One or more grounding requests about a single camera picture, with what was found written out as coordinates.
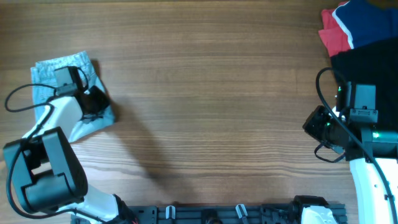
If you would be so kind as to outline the light blue denim shorts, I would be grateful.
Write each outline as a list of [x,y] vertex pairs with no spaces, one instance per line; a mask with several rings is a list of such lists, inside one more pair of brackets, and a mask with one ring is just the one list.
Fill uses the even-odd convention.
[[92,86],[97,86],[108,96],[87,52],[37,62],[30,72],[34,85],[32,101],[35,105],[45,104],[34,110],[36,124],[43,123],[39,134],[61,127],[68,141],[75,142],[116,122],[111,104],[102,118],[82,119],[76,100],[78,91],[88,93]]

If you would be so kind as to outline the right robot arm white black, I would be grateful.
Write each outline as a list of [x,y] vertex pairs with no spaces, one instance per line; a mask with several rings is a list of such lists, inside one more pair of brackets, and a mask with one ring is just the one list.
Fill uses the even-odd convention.
[[349,162],[360,223],[397,223],[397,131],[377,124],[376,87],[348,82],[336,107],[318,106],[303,129]]

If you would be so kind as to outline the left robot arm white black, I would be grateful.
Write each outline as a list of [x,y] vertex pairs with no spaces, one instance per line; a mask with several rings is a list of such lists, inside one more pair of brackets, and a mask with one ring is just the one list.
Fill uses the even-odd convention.
[[95,119],[109,106],[108,97],[89,85],[79,67],[66,66],[54,73],[57,84],[41,104],[44,114],[27,134],[3,149],[11,208],[36,220],[71,213],[89,223],[138,223],[117,195],[88,183],[69,141],[78,122]]

